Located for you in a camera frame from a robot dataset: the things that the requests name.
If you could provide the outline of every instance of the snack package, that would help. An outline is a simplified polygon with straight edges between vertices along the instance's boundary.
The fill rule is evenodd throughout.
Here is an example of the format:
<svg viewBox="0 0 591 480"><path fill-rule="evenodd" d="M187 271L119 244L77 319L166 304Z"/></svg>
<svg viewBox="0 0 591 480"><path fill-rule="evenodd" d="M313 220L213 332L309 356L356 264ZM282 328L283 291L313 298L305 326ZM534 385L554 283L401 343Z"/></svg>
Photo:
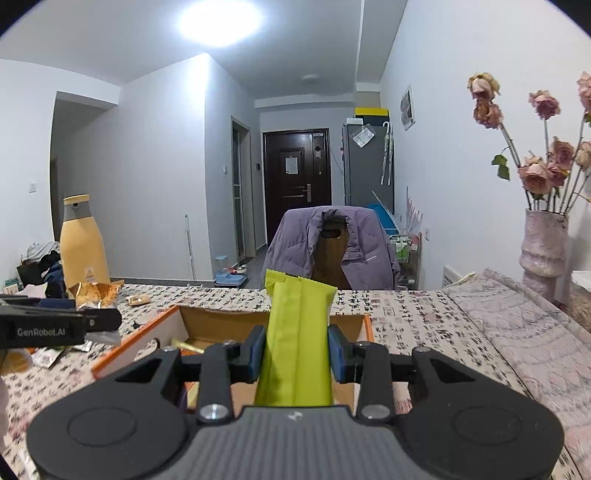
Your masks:
<svg viewBox="0 0 591 480"><path fill-rule="evenodd" d="M125 300L127 300L127 304L130 307L139 307L140 305L146 305L152 301L149 295L131 295Z"/></svg>
<svg viewBox="0 0 591 480"><path fill-rule="evenodd" d="M76 309L115 309L121 285L116 283L78 283L68 288L68 295L76 301ZM90 332L86 341L120 345L121 335L114 332Z"/></svg>
<svg viewBox="0 0 591 480"><path fill-rule="evenodd" d="M76 301L76 308L115 309L120 286L114 283L78 283L68 292Z"/></svg>
<svg viewBox="0 0 591 480"><path fill-rule="evenodd" d="M38 348L32 355L33 364L42 368L51 368L63 351L63 348Z"/></svg>

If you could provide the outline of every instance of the pink ceramic vase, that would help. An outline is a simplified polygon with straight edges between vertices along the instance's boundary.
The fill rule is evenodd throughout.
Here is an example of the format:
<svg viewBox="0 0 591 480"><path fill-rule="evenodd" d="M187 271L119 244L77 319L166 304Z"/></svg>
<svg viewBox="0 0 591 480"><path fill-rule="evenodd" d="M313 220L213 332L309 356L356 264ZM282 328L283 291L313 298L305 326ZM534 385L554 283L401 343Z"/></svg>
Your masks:
<svg viewBox="0 0 591 480"><path fill-rule="evenodd" d="M566 241L569 221L564 215L543 210L525 211L525 238L519 264L523 284L549 301L554 300L556 278L566 274Z"/></svg>

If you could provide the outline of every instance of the patterned bedsheet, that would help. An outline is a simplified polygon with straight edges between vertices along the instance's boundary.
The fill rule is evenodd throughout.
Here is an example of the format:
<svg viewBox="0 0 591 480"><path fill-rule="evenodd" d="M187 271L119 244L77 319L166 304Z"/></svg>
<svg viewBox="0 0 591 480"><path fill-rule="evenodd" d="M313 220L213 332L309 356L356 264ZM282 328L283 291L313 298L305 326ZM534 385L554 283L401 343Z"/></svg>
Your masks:
<svg viewBox="0 0 591 480"><path fill-rule="evenodd" d="M124 298L147 293L152 303L131 309ZM122 336L128 335L174 304L209 309L264 312L268 297L258 290L232 290L200 287L125 286L119 296L123 316ZM370 314L375 340L391 353L408 354L418 345L443 352L479 372L528 394L525 385L483 333L442 291L387 292L340 291L331 314ZM108 347L95 345L89 353L69 352L51 369L33 370L6 377L10 392L9 433L4 457L19 478L27 478L20 452L25 449L25 432L33 417L50 403L92 381L90 367ZM408 408L408 391L395 384L397 408ZM553 472L553 480L578 480L580 475L570 455L564 451Z"/></svg>

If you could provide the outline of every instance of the bed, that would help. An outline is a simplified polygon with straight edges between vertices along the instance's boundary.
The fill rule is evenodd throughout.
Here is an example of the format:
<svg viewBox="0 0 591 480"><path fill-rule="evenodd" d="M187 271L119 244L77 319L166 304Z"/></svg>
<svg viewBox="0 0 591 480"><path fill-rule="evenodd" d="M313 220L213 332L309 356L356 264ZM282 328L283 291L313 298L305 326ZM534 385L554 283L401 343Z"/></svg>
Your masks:
<svg viewBox="0 0 591 480"><path fill-rule="evenodd" d="M152 303L131 309L124 302L126 296L142 293ZM126 285L119 296L122 336L174 304L250 312L270 308L268 297L258 290ZM430 346L558 409L563 425L567 422L569 448L560 455L553 480L591 480L586 450L591 439L585 438L591 334L531 290L485 271L438 291L339 291L332 314L370 314L375 341L391 353ZM10 425L4 456L19 478L27 478L22 453L30 421L46 405L92 382L90 367L107 349L95 345L89 353L69 352L51 370L35 367L5 377ZM407 411L411 404L405 385L394 384L394 391L397 410ZM561 402L561 393L571 402Z"/></svg>

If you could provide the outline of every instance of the ceiling light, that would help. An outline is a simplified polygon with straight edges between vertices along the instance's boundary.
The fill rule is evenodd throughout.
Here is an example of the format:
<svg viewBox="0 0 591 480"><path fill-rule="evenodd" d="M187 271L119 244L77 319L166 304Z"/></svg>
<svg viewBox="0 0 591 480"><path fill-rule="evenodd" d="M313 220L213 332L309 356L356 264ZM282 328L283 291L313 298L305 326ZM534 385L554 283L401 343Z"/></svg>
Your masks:
<svg viewBox="0 0 591 480"><path fill-rule="evenodd" d="M204 0L184 12L180 31L193 41L226 47L252 35L261 26L256 8L240 0Z"/></svg>

